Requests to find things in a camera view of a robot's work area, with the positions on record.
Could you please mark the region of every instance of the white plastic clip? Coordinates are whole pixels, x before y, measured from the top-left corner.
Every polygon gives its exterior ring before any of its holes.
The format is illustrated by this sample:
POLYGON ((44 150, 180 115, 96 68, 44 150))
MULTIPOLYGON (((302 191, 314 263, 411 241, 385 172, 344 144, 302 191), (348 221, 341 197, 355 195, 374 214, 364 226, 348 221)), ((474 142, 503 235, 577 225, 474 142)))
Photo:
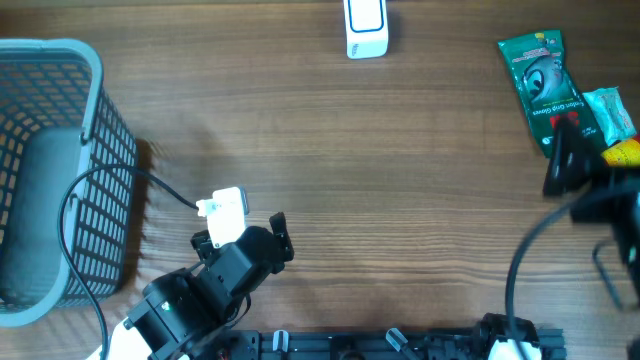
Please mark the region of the white plastic clip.
POLYGON ((289 352, 289 333, 286 330, 278 330, 273 333, 273 352, 289 352))
POLYGON ((215 248, 235 242, 247 225, 244 216, 249 212, 244 191, 238 187, 214 191, 211 199, 199 200, 198 216, 207 218, 207 229, 215 248))

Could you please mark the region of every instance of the white plug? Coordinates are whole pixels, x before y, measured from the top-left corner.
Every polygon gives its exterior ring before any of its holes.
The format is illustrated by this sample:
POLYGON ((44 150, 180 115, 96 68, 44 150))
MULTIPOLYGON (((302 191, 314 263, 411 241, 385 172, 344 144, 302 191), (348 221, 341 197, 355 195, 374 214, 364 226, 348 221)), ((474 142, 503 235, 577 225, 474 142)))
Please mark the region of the white plug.
MULTIPOLYGON (((530 360, 541 360, 542 352, 539 348, 534 348, 531 343, 521 342, 522 348, 530 360)), ((509 339, 506 342, 496 340, 489 352, 488 360, 521 360, 520 353, 516 347, 516 342, 509 339)))
POLYGON ((235 242, 247 228, 244 216, 249 213, 243 190, 232 187, 214 191, 211 199, 196 201, 198 216, 207 218, 207 229, 215 248, 235 242))
POLYGON ((386 0, 343 0, 347 28, 347 56, 382 56, 389 47, 386 0))

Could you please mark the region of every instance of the yellow object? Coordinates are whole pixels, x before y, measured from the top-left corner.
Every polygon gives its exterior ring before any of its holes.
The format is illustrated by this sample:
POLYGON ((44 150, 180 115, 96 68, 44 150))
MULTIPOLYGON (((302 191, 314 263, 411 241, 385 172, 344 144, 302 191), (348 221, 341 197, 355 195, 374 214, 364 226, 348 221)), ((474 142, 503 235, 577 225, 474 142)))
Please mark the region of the yellow object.
POLYGON ((611 166, 640 165, 640 135, 618 143, 602 153, 602 157, 611 166))

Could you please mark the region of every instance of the black wire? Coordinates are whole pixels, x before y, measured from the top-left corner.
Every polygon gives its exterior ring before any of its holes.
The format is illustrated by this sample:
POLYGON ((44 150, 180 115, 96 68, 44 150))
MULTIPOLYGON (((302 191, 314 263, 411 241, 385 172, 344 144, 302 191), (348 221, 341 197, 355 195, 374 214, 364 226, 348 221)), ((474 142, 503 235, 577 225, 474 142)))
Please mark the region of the black wire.
POLYGON ((231 319, 226 325, 224 325, 224 327, 226 329, 231 329, 232 327, 238 325, 238 323, 240 322, 240 320, 242 320, 242 318, 247 315, 247 313, 249 312, 249 309, 251 309, 251 295, 247 294, 244 297, 244 300, 246 302, 246 306, 244 308, 244 312, 242 313, 242 315, 240 315, 240 318, 236 319, 235 317, 233 319, 231 319))
POLYGON ((102 333, 102 351, 100 352, 100 360, 106 360, 107 355, 109 353, 109 330, 107 329, 107 323, 105 321, 104 314, 102 313, 102 309, 98 304, 98 301, 96 300, 93 293, 91 293, 91 290, 89 289, 89 286, 87 286, 87 283, 84 281, 84 279, 82 279, 82 276, 78 271, 78 268, 76 268, 76 266, 73 263, 73 259, 71 258, 71 254, 69 254, 69 250, 67 250, 66 242, 64 240, 64 208, 67 205, 67 201, 69 200, 69 197, 73 192, 73 189, 78 185, 78 183, 80 183, 82 180, 84 180, 86 177, 88 177, 91 174, 94 174, 98 171, 108 170, 108 169, 123 169, 134 175, 142 175, 147 179, 153 181, 157 185, 159 185, 161 188, 165 189, 169 194, 173 195, 181 203, 187 205, 192 209, 196 209, 196 210, 198 209, 198 206, 196 206, 194 203, 180 196, 180 194, 178 194, 175 190, 169 187, 169 185, 164 183, 162 180, 158 179, 154 175, 151 175, 150 173, 142 169, 138 169, 137 167, 131 166, 131 165, 108 164, 108 165, 96 166, 78 175, 78 177, 75 178, 71 182, 71 185, 69 185, 69 187, 67 188, 67 191, 64 193, 64 196, 62 197, 62 202, 60 203, 60 209, 58 210, 58 244, 60 245, 60 249, 62 250, 62 255, 64 256, 64 259, 67 261, 67 264, 69 265, 69 269, 71 269, 71 273, 73 273, 73 276, 76 278, 76 280, 78 280, 78 283, 80 283, 80 287, 82 287, 82 290, 85 292, 85 294, 87 294, 87 297, 89 297, 89 301, 91 302, 91 305, 93 305, 93 308, 96 311, 96 315, 98 316, 98 322, 100 323, 100 331, 102 333))
POLYGON ((598 256, 600 254, 600 250, 602 250, 603 247, 613 244, 615 244, 615 241, 613 240, 605 240, 596 244, 596 246, 593 248, 593 252, 591 253, 591 259, 596 265, 596 269, 598 269, 598 272, 600 273, 600 278, 607 287, 607 291, 609 292, 611 300, 613 300, 613 304, 618 310, 624 311, 624 305, 622 305, 622 300, 620 300, 618 290, 616 290, 616 286, 613 284, 613 281, 611 281, 611 277, 609 276, 607 269, 605 269, 604 264, 602 264, 602 261, 600 261, 600 257, 598 256))
POLYGON ((524 258, 525 253, 533 243, 533 241, 549 226, 555 224, 558 220, 560 220, 564 215, 569 212, 569 210, 573 208, 581 208, 585 206, 592 205, 594 203, 608 200, 617 196, 629 194, 629 193, 637 193, 640 191, 640 182, 638 181, 628 181, 626 183, 616 185, 612 188, 605 189, 597 189, 592 192, 578 198, 577 200, 570 201, 561 207, 557 208, 553 212, 549 213, 542 219, 536 226, 534 226, 522 239, 520 245, 516 249, 515 254, 513 255, 513 259, 511 260, 511 266, 509 267, 509 273, 507 275, 507 286, 505 289, 505 297, 504 303, 507 313, 507 320, 509 322, 509 330, 511 332, 511 337, 515 340, 516 347, 518 348, 518 353, 522 357, 523 360, 528 360, 526 353, 524 352, 524 348, 522 347, 522 343, 520 342, 519 336, 517 336, 517 328, 516 328, 516 316, 513 306, 513 300, 515 296, 515 285, 516 285, 516 276, 518 273, 518 267, 524 258))
POLYGON ((199 268, 200 265, 202 264, 204 264, 204 260, 198 261, 197 263, 191 265, 191 267, 187 269, 187 272, 193 272, 195 269, 199 268))

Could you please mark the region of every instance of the black mount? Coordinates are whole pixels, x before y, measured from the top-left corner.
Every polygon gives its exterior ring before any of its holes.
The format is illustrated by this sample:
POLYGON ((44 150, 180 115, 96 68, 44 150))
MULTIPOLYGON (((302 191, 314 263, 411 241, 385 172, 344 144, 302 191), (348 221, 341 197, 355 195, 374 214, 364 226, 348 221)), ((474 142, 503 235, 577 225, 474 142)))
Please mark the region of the black mount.
MULTIPOLYGON (((553 137, 553 152, 544 181, 545 196, 560 196, 590 185, 591 191, 611 188, 629 179, 640 180, 640 167, 609 166, 604 158, 582 137, 570 121, 561 119, 553 137)), ((571 219, 577 223, 609 223, 618 245, 620 260, 627 267, 635 291, 640 296, 640 265, 636 252, 640 248, 640 197, 638 192, 617 196, 587 206, 571 209, 571 219)), ((594 250, 594 261, 611 297, 620 310, 624 308, 617 291, 597 259, 599 247, 594 250)))
MULTIPOLYGON (((543 360, 567 358, 562 330, 536 330, 530 321, 522 319, 517 323, 523 341, 539 348, 543 360)), ((505 316, 487 314, 472 328, 405 333, 406 346, 413 355, 394 349, 385 333, 230 331, 220 335, 207 354, 195 360, 485 360, 496 341, 510 338, 507 328, 505 316), (286 334, 286 346, 282 333, 286 334)))

